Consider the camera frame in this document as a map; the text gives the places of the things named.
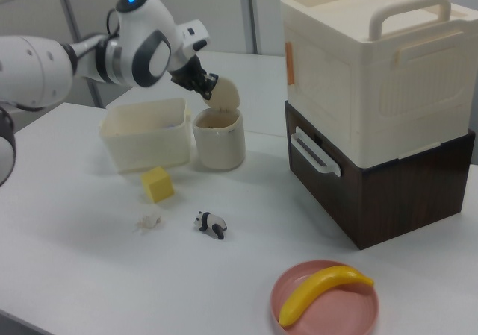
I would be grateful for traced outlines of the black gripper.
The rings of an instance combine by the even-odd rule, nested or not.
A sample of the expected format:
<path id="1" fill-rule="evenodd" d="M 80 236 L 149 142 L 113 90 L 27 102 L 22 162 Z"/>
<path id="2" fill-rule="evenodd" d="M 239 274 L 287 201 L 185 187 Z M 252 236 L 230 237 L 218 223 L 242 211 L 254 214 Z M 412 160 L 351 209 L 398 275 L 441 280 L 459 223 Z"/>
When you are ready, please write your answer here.
<path id="1" fill-rule="evenodd" d="M 194 90 L 203 99 L 211 98 L 211 89 L 215 88 L 219 76 L 206 73 L 197 55 L 193 56 L 182 68 L 170 72 L 171 81 L 186 90 Z"/>

